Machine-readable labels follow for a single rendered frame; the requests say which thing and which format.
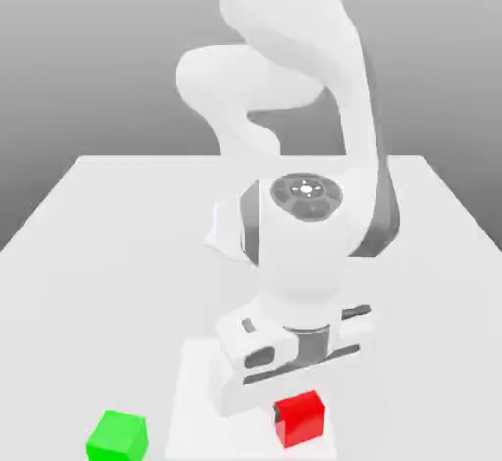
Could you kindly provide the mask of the small red cube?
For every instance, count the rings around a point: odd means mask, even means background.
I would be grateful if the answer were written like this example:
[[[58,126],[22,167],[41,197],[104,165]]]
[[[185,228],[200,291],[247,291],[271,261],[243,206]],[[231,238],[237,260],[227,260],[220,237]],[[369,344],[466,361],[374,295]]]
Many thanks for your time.
[[[323,435],[325,406],[314,390],[277,401],[273,409],[276,434],[284,448]]]

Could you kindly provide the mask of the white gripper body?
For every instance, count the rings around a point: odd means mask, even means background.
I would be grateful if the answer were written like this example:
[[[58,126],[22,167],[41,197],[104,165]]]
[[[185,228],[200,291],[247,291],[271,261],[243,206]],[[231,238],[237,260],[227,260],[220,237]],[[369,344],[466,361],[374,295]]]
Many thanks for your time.
[[[368,327],[238,327],[219,331],[219,411],[240,413],[302,386],[318,367],[354,354]]]

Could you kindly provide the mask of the small green cube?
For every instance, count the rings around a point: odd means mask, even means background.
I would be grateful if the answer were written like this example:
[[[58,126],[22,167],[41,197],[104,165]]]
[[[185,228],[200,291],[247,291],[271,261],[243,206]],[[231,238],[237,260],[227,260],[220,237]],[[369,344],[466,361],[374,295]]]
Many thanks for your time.
[[[88,461],[143,461],[149,447],[146,418],[106,410],[86,443]]]

